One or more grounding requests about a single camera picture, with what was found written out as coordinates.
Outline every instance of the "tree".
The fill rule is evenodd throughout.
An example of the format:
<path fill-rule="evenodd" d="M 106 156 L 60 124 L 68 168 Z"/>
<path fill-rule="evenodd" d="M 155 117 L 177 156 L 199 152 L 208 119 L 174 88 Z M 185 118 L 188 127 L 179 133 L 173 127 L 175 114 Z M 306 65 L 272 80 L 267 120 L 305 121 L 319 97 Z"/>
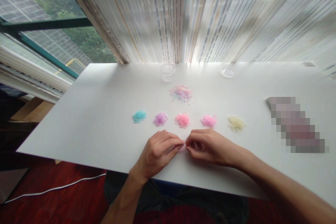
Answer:
<path fill-rule="evenodd" d="M 52 18 L 85 16 L 75 0 L 34 0 Z M 117 62 L 94 27 L 62 29 L 94 63 Z"/>

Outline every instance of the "green window frame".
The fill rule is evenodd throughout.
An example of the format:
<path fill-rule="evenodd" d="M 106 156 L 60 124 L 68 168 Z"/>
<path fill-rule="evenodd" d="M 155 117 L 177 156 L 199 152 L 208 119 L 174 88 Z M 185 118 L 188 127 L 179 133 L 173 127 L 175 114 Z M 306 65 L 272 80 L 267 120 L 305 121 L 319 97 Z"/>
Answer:
<path fill-rule="evenodd" d="M 34 30 L 49 30 L 49 29 L 67 29 L 67 28 L 78 28 L 78 27 L 88 27 L 93 26 L 90 20 L 86 17 L 73 17 L 67 19 L 52 19 L 52 20 L 43 20 L 43 21 L 31 21 L 31 22 L 22 22 L 22 23 L 10 23 L 5 19 L 0 17 L 0 32 L 7 33 L 10 36 L 14 37 L 22 44 L 41 55 L 51 64 L 57 66 L 59 69 L 73 77 L 74 79 L 78 78 L 78 74 L 71 70 L 68 66 L 63 64 L 53 55 L 44 50 L 37 43 L 29 39 L 26 35 L 23 34 L 25 31 L 34 31 Z"/>

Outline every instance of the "window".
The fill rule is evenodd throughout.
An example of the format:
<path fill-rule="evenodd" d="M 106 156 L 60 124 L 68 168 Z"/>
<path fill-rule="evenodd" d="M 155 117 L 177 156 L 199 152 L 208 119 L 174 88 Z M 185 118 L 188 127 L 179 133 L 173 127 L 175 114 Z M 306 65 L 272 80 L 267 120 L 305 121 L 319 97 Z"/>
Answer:
<path fill-rule="evenodd" d="M 75 0 L 0 1 L 0 16 L 12 23 L 85 16 Z"/>
<path fill-rule="evenodd" d="M 49 71 L 53 65 L 52 71 L 64 71 L 56 71 L 60 76 L 77 78 L 90 63 L 117 62 L 75 0 L 0 0 L 0 4 L 2 31 L 32 49 L 29 60 Z M 1 41 L 11 44 L 6 36 Z"/>
<path fill-rule="evenodd" d="M 70 76 L 68 76 L 66 73 L 60 71 L 57 67 L 55 67 L 53 64 L 45 60 L 43 57 L 38 55 L 37 53 L 31 51 L 26 46 L 21 44 L 16 39 L 0 34 L 0 45 L 24 58 L 27 60 L 39 65 L 40 67 L 44 68 L 45 70 L 48 70 L 49 72 L 58 75 L 59 77 L 63 78 L 64 80 L 73 83 L 74 80 Z"/>

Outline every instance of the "light pink thread pile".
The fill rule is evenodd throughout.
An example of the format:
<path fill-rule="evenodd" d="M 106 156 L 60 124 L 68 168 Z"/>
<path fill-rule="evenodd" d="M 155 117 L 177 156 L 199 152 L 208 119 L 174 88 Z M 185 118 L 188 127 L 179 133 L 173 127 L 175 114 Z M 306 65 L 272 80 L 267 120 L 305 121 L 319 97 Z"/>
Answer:
<path fill-rule="evenodd" d="M 185 152 L 187 150 L 186 147 L 186 143 L 184 142 L 184 145 L 178 150 L 178 153 Z"/>
<path fill-rule="evenodd" d="M 217 117 L 215 115 L 206 115 L 201 119 L 203 127 L 214 128 L 217 123 Z"/>
<path fill-rule="evenodd" d="M 177 123 L 180 128 L 186 128 L 190 124 L 189 119 L 190 117 L 186 113 L 178 114 L 175 117 L 175 123 Z"/>
<path fill-rule="evenodd" d="M 168 121 L 168 116 L 165 112 L 161 112 L 155 116 L 153 123 L 156 127 L 163 126 Z"/>
<path fill-rule="evenodd" d="M 184 85 L 175 86 L 169 90 L 169 93 L 173 100 L 182 101 L 183 103 L 188 102 L 193 96 L 193 92 Z"/>

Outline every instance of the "floor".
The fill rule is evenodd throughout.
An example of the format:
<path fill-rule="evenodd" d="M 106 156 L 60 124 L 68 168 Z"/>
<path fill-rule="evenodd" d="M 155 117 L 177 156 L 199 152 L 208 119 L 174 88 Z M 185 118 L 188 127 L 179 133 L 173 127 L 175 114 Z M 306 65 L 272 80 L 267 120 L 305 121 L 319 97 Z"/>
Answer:
<path fill-rule="evenodd" d="M 102 169 L 54 161 L 30 169 L 9 199 L 46 191 L 85 177 L 105 173 Z M 287 223 L 268 201 L 249 199 L 248 224 Z M 0 205 L 0 223 L 100 223 L 108 209 L 104 199 L 104 176 L 39 196 L 22 197 Z"/>

